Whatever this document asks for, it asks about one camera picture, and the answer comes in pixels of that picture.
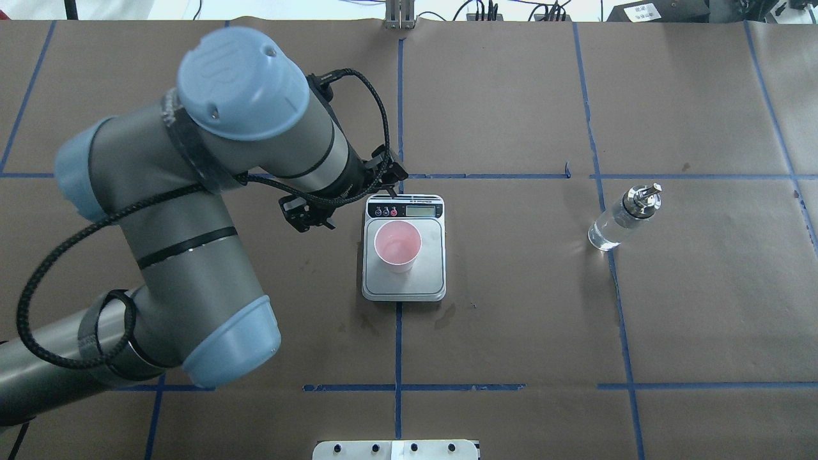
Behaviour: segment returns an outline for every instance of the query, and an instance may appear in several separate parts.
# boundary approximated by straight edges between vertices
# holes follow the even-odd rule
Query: blue tape grid line
[[[588,141],[591,144],[591,152],[594,156],[594,173],[596,176],[596,191],[599,194],[600,209],[605,211],[605,194],[602,188],[602,172],[600,171],[600,159],[597,155],[596,140],[591,129],[591,104],[588,101],[588,87],[585,79],[585,66],[582,63],[582,46],[579,41],[579,28],[577,23],[573,25],[573,40],[577,49],[577,65],[579,68],[579,81],[582,88],[582,101],[585,106],[585,120],[588,127]],[[645,446],[642,442],[642,428],[639,420],[639,407],[636,403],[636,390],[633,386],[633,371],[631,369],[631,353],[627,346],[627,331],[625,329],[625,315],[622,313],[622,296],[619,291],[619,278],[616,272],[616,260],[614,254],[608,253],[608,265],[613,276],[613,285],[616,289],[616,308],[619,314],[619,340],[622,342],[622,358],[625,363],[625,377],[627,378],[627,393],[631,402],[631,419],[633,420],[633,433],[636,437],[636,454],[639,460],[645,460]]]
[[[409,174],[411,179],[567,179],[566,174]]]
[[[215,391],[215,388],[202,388],[200,386],[195,385],[134,385],[134,386],[125,386],[124,388],[116,388],[112,391],[163,391],[167,392],[175,392],[175,391]]]
[[[617,391],[629,390],[630,385],[624,383],[602,383],[596,386],[597,390]],[[639,391],[650,390],[792,390],[818,389],[818,381],[705,381],[705,382],[678,382],[678,383],[634,383],[632,387]]]
[[[23,101],[22,103],[20,103],[20,110],[17,111],[17,118],[14,120],[14,125],[11,127],[11,134],[8,137],[8,142],[6,142],[6,150],[3,151],[2,159],[0,160],[0,174],[6,168],[8,156],[11,154],[11,146],[14,144],[14,138],[17,136],[17,129],[20,127],[20,122],[23,120],[25,107],[29,104],[29,97],[31,97],[31,91],[34,89],[34,83],[37,82],[37,76],[40,73],[40,68],[43,66],[43,60],[46,57],[46,50],[48,49],[48,44],[51,42],[52,35],[54,35],[55,26],[56,21],[53,20],[51,26],[48,27],[48,34],[46,35],[45,42],[43,42],[43,49],[40,50],[40,56],[37,59],[37,65],[34,66],[34,72],[31,74],[29,86],[25,89]]]
[[[398,40],[398,157],[403,162],[403,41]],[[403,181],[398,184],[398,192],[403,193]]]
[[[154,412],[151,415],[151,428],[148,430],[148,440],[145,442],[145,460],[151,460],[153,456],[154,440],[156,439],[156,427],[159,425],[159,412],[162,407],[162,394],[164,393],[164,375],[159,377],[159,384],[156,389],[154,399]]]
[[[403,439],[403,302],[395,304],[395,439]]]
[[[404,391],[520,391],[524,389],[524,383],[472,383],[472,384],[438,384],[401,383],[401,392]],[[383,385],[305,385],[305,392],[368,392],[368,391],[395,391],[393,384]]]
[[[792,180],[791,174],[601,174],[603,179]],[[816,180],[818,174],[795,174],[798,180]]]
[[[766,83],[764,83],[762,69],[758,65],[758,58],[756,57],[756,47],[753,44],[753,34],[750,32],[750,23],[747,21],[744,22],[744,33],[747,35],[747,44],[750,46],[750,56],[753,58],[753,67],[755,67],[756,69],[758,85],[761,87],[762,94],[764,95],[764,102],[766,103],[767,110],[770,112],[770,118],[772,119],[773,129],[775,130],[775,137],[778,138],[778,143],[781,145],[781,151],[784,153],[784,161],[787,164],[789,177],[792,179],[793,187],[795,187],[795,191],[798,193],[799,200],[801,201],[800,203],[801,214],[804,216],[804,222],[807,224],[807,231],[810,234],[812,249],[815,251],[816,256],[818,256],[818,238],[816,238],[816,230],[815,227],[813,227],[812,225],[812,220],[810,219],[810,213],[807,210],[807,205],[804,204],[804,194],[801,193],[801,187],[798,185],[798,180],[795,177],[795,169],[793,168],[793,162],[789,157],[789,149],[787,148],[787,143],[784,142],[784,136],[781,134],[781,127],[778,123],[778,117],[775,116],[775,110],[773,110],[772,108],[772,101],[770,101],[770,94],[767,92]]]
[[[54,173],[0,173],[0,178],[54,178]]]

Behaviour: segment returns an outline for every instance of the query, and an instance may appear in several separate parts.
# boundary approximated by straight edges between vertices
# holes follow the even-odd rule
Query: table surface
[[[321,440],[396,438],[480,440],[491,459],[818,457],[804,26],[2,21],[0,338],[38,261],[84,225],[53,179],[57,148],[156,100],[186,50],[235,25],[306,73],[353,67],[377,87],[405,191],[447,203],[446,297],[363,299],[362,201],[298,234],[279,194],[250,185],[224,199],[278,355],[217,390],[173,370],[43,414],[18,458],[309,458]],[[366,89],[334,88],[350,142],[374,149]],[[613,253],[591,247],[605,204],[653,181],[655,220]],[[49,273],[34,324],[141,283],[107,229]]]

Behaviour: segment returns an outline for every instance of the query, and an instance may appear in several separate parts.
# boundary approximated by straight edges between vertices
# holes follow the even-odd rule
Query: pink cup
[[[405,220],[391,220],[375,233],[375,253],[395,273],[409,271],[421,246],[417,227]]]

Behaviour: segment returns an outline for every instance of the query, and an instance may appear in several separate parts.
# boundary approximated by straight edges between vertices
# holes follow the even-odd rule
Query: black cable
[[[435,15],[435,16],[439,17],[442,20],[446,20],[446,18],[444,18],[443,16],[440,16],[438,13],[436,13],[434,11],[423,11],[422,13],[419,13],[417,15],[417,17],[421,17],[422,15]]]
[[[77,20],[77,0],[65,0],[65,18]]]
[[[103,228],[111,225],[112,223],[116,223],[121,219],[128,217],[129,215],[143,210],[148,206],[158,205],[159,203],[164,203],[165,201],[170,201],[175,198],[179,198],[181,196],[190,195],[196,192],[203,192],[205,190],[205,186],[200,183],[192,184],[187,187],[181,187],[176,190],[172,190],[170,192],[160,193],[158,195],[154,195],[150,198],[145,200],[139,201],[134,203],[130,206],[126,206],[123,209],[109,214],[106,217],[88,225],[86,228],[83,228],[79,232],[76,232],[74,235],[63,241],[60,245],[58,245],[54,250],[49,253],[40,265],[38,265],[37,269],[34,270],[34,273],[31,274],[29,280],[25,283],[25,287],[23,288],[22,293],[20,293],[20,300],[17,302],[17,315],[16,315],[16,322],[17,322],[17,333],[20,335],[20,340],[25,345],[25,348],[29,349],[29,351],[34,354],[34,356],[40,358],[43,361],[48,363],[54,364],[55,366],[59,366],[61,368],[68,368],[68,369],[90,369],[95,368],[97,366],[101,366],[102,364],[109,363],[111,359],[113,359],[117,354],[122,352],[125,347],[128,345],[128,341],[133,338],[133,326],[136,324],[136,321],[129,321],[125,327],[125,333],[122,335],[122,338],[114,345],[114,348],[109,350],[108,352],[104,353],[102,356],[93,359],[68,359],[60,356],[59,354],[54,354],[51,351],[44,349],[35,339],[34,334],[31,332],[31,326],[29,324],[29,306],[31,304],[31,299],[34,297],[34,292],[37,290],[37,286],[39,286],[40,282],[48,273],[48,270],[54,265],[54,263],[59,259],[66,251],[74,247],[77,243],[84,240],[85,238],[90,237],[94,233],[102,230]]]
[[[560,10],[562,7],[558,2],[554,2],[554,6],[548,11],[548,20],[560,20]]]
[[[548,12],[548,5],[546,5],[545,3],[538,3],[538,4],[537,4],[537,5],[534,7],[534,9],[533,9],[533,10],[531,10],[531,14],[530,14],[530,15],[528,15],[528,19],[527,19],[526,21],[530,21],[530,20],[531,20],[531,18],[533,18],[533,17],[534,17],[534,13],[537,11],[537,9],[538,9],[539,7],[545,7],[545,8],[546,8],[546,13]]]
[[[366,89],[369,90],[370,94],[375,98],[375,102],[378,105],[378,111],[380,112],[381,120],[384,124],[384,147],[387,152],[390,152],[389,148],[389,120],[386,115],[386,109],[384,108],[383,101],[380,100],[380,96],[378,92],[375,90],[375,87],[372,86],[372,83],[366,79],[363,74],[358,72],[355,69],[340,69],[334,70],[331,72],[337,78],[340,79],[344,76],[354,76],[361,80],[361,82],[366,86]],[[314,196],[295,188],[292,188],[288,185],[283,183],[279,183],[277,181],[264,178],[261,176],[256,176],[253,174],[241,173],[235,176],[236,180],[241,183],[261,183],[264,185],[268,185],[270,187],[277,188],[284,192],[288,192],[292,195],[298,196],[299,198],[303,198],[304,200],[318,204],[318,205],[328,205],[328,206],[342,206],[352,203],[354,201],[358,201],[364,196],[375,192],[380,189],[380,180],[386,174],[386,170],[389,167],[389,162],[384,161],[379,165],[378,171],[375,173],[375,177],[369,187],[366,188],[363,192],[358,193],[356,196],[352,196],[349,198],[324,198],[321,196]],[[60,245],[54,248],[42,262],[40,265],[34,270],[34,273],[31,274],[29,280],[25,283],[25,287],[23,291],[20,293],[20,299],[17,302],[17,313],[16,313],[16,326],[17,326],[17,333],[20,335],[20,341],[23,342],[25,348],[27,348],[34,356],[40,358],[47,363],[54,364],[55,366],[59,366],[61,368],[68,368],[68,369],[90,369],[95,368],[97,366],[101,366],[102,364],[109,363],[117,354],[121,353],[122,350],[128,345],[128,342],[133,338],[133,330],[136,324],[136,312],[135,306],[133,305],[133,301],[127,302],[125,299],[121,299],[125,303],[125,332],[123,333],[122,337],[119,341],[114,345],[114,347],[109,350],[108,352],[104,353],[102,356],[93,359],[68,359],[65,357],[60,356],[59,354],[52,353],[44,349],[36,339],[34,339],[34,334],[31,331],[31,324],[29,323],[29,309],[31,305],[31,300],[34,297],[34,292],[37,290],[40,282],[48,273],[54,263],[67,252],[72,247],[76,246],[85,238],[90,237],[94,233],[102,230],[103,228],[120,221],[128,217],[129,215],[138,212],[139,210],[143,210],[149,206],[158,205],[159,203],[164,203],[166,201],[171,201],[176,198],[181,198],[182,196],[187,196],[192,193],[197,192],[206,192],[205,186],[200,183],[191,184],[185,187],[180,187],[175,190],[171,190],[170,192],[159,193],[157,195],[151,196],[150,198],[146,198],[145,200],[138,201],[131,205],[125,206],[123,209],[114,212],[113,214],[109,214],[106,217],[96,221],[88,225],[86,228],[80,230],[79,232],[75,233],[65,241],[63,241]]]
[[[29,431],[29,422],[20,427],[20,432],[17,433],[17,440],[14,441],[14,447],[11,448],[11,453],[8,454],[8,460],[14,460],[17,457],[17,452],[20,451],[20,446],[23,445],[25,433]]]
[[[466,0],[461,5],[461,7],[457,8],[457,12],[455,13],[455,17],[453,17],[452,20],[457,20],[457,17],[460,15],[460,12],[463,11],[463,8],[465,8],[466,5],[468,5],[469,3],[472,3],[473,1],[476,1],[479,5],[483,5],[483,11],[486,11],[486,5],[483,3],[483,0]],[[477,17],[478,17],[478,11],[475,11],[474,12],[474,20],[477,20]]]

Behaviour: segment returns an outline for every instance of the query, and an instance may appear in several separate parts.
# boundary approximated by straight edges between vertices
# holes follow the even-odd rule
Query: white label
[[[646,20],[660,19],[662,17],[653,3],[636,5],[635,7],[624,8],[624,10],[627,18],[631,20],[631,22],[645,22]]]

